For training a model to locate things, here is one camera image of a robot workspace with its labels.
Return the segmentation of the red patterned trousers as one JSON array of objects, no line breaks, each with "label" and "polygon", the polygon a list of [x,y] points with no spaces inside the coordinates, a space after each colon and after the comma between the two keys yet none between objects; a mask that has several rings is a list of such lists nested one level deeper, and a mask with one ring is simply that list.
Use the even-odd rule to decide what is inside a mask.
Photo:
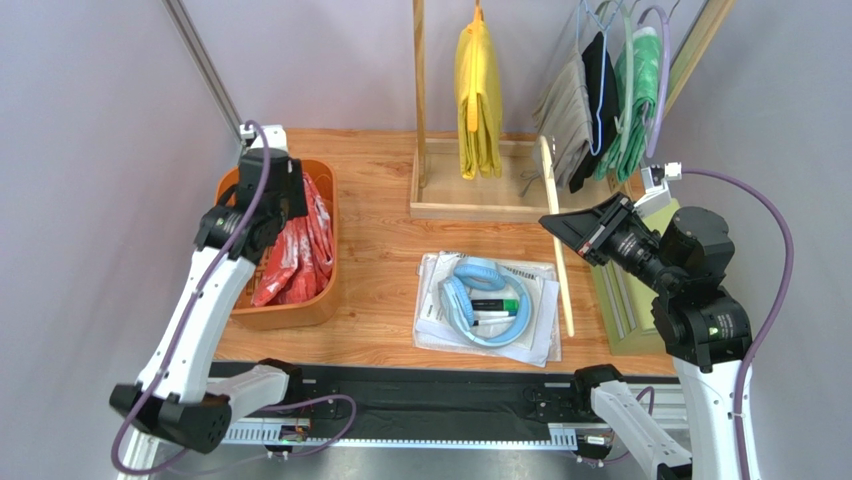
[{"label": "red patterned trousers", "polygon": [[303,175],[307,215],[285,225],[255,287],[254,307],[305,303],[329,285],[334,266],[332,218],[315,182]]}]

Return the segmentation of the cream plastic hanger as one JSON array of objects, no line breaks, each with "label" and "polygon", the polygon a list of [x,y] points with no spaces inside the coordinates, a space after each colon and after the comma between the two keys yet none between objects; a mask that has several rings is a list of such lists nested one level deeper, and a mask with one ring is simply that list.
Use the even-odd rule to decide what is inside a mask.
[{"label": "cream plastic hanger", "polygon": [[[542,135],[538,137],[538,145],[539,153],[541,156],[541,164],[543,167],[542,178],[545,185],[548,210],[551,215],[559,214],[560,206],[553,171],[551,146],[548,140]],[[565,265],[564,249],[563,244],[556,237],[553,238],[553,248],[555,253],[555,265],[558,275],[558,281],[560,284],[560,298],[562,303],[566,332],[569,337],[574,337],[576,334],[576,330],[573,318],[573,309],[571,305],[569,279]]]}]

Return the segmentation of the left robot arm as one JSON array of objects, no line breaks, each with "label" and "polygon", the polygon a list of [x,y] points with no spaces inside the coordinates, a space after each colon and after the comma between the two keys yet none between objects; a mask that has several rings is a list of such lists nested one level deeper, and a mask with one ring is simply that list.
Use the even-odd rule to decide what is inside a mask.
[{"label": "left robot arm", "polygon": [[130,384],[118,384],[110,406],[143,433],[207,454],[231,425],[281,404],[299,367],[264,359],[210,383],[216,347],[263,254],[288,219],[306,210],[302,166],[285,148],[259,148],[238,163],[238,181],[201,219],[190,273],[165,336]]}]

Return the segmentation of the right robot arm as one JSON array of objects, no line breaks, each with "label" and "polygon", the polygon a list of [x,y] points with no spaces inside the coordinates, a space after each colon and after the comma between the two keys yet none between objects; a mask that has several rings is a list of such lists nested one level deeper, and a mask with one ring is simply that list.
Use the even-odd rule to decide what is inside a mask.
[{"label": "right robot arm", "polygon": [[735,253],[727,222],[687,206],[658,233],[623,194],[539,222],[590,265],[615,262],[654,292],[653,323],[681,385],[691,447],[671,438],[611,364],[575,371],[581,408],[616,433],[649,479],[740,478],[735,383],[752,331],[745,309],[722,285]]}]

